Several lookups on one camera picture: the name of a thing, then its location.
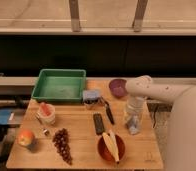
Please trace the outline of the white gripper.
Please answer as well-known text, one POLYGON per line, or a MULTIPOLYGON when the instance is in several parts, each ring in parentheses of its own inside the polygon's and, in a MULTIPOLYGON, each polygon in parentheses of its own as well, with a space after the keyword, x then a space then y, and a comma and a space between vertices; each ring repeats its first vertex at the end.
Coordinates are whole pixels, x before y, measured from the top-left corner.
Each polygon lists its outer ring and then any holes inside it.
POLYGON ((140 127, 144 103, 144 97, 130 96, 128 98, 124 108, 124 123, 128 128, 140 127))

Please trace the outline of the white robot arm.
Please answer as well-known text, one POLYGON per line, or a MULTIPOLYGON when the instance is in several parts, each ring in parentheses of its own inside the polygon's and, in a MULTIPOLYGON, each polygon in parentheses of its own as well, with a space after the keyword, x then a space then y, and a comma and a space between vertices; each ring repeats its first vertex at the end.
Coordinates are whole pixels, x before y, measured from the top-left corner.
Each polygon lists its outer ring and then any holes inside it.
POLYGON ((147 98, 172 104, 164 171, 196 171, 196 83, 161 84, 148 76, 129 79, 124 123, 131 134, 140 131, 147 98))

